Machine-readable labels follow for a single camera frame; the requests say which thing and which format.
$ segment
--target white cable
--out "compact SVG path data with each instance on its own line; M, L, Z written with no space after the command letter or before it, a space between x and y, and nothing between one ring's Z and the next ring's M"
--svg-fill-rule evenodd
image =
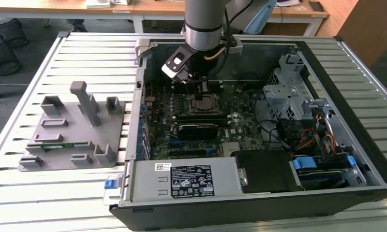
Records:
M28 84L0 84L0 86L28 86Z

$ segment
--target gray cylinder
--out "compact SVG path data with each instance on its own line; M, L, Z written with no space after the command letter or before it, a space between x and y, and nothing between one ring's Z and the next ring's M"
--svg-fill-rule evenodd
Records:
M225 0L185 0L185 41L199 51L220 42Z

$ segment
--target blue connector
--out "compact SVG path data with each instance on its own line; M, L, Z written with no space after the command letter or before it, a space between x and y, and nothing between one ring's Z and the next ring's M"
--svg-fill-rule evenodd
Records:
M104 181L104 189L116 189L117 188L117 184L119 184L119 181L115 180L115 179L105 180Z
M316 168L315 160L312 157L297 157L292 160L295 169Z
M213 148L207 148L207 157L211 156L211 152L213 151Z
M355 166L356 165L354 156L347 156L347 160L348 160L348 163L350 163L351 166Z

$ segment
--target desk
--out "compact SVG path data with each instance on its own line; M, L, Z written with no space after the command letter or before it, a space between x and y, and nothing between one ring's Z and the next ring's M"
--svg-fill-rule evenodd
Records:
M315 36L328 13L315 12L307 1L281 10L283 14L275 8L268 22L305 23L308 27L304 36ZM135 32L143 33L143 20L184 20L184 3L172 0L133 0L131 5L85 9L84 0L4 0L0 1L0 17L131 19Z
M184 2L175 0L133 0L133 24L136 28L143 29L143 20L184 20L185 6ZM281 11L275 8L269 16L269 23L304 23L308 27L304 36L315 36L322 25L323 19L328 18L327 12L315 12L309 6L308 0L292 7L283 7Z
M85 9L84 0L4 0L0 17L132 19L133 4Z

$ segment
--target power supply label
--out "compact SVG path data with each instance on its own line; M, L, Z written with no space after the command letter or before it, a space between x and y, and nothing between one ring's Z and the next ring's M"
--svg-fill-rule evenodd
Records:
M172 167L171 195L173 198L213 196L211 165Z

